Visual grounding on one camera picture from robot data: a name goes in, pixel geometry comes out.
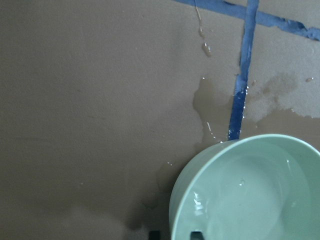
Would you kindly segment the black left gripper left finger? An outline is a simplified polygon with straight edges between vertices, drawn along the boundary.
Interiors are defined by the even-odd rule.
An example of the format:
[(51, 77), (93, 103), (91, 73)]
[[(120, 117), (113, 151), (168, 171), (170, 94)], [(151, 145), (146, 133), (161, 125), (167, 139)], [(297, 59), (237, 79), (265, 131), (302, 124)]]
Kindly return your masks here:
[(161, 239), (160, 230), (152, 230), (148, 233), (148, 240), (160, 240), (160, 239)]

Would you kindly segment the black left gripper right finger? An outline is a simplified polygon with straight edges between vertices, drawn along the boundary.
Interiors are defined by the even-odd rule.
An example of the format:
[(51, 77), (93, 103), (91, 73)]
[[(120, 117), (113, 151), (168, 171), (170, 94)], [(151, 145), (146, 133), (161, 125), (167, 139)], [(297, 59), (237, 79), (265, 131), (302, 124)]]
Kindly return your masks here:
[(201, 231), (192, 231), (190, 233), (190, 240), (204, 240), (203, 233)]

